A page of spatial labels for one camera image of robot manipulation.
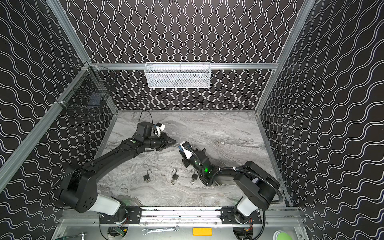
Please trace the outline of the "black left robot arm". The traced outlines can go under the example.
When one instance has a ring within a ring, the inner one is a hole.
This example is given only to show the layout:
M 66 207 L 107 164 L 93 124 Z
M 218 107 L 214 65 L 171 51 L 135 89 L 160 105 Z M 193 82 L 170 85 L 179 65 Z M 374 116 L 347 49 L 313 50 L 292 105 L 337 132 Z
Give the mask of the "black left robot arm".
M 165 125 L 161 123 L 140 122 L 134 135 L 115 149 L 80 167 L 69 166 L 60 184 L 59 200 L 78 213 L 97 212 L 111 217 L 116 223 L 124 222 L 127 218 L 126 204 L 99 194 L 97 184 L 126 161 L 145 152 L 160 152 L 175 145 L 176 140 L 164 129 Z

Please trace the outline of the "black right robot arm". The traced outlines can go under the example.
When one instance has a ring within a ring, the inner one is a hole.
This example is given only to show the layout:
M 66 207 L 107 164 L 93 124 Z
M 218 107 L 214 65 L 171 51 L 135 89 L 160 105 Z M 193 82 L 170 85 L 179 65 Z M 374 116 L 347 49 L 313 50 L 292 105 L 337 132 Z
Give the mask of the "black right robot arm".
M 272 175 L 252 161 L 239 167 L 218 167 L 211 163 L 206 150 L 179 147 L 185 167 L 195 169 L 195 178 L 203 185 L 236 185 L 244 194 L 235 205 L 229 219 L 236 223 L 249 223 L 251 215 L 259 210 L 268 210 L 270 205 L 284 202 L 280 184 Z

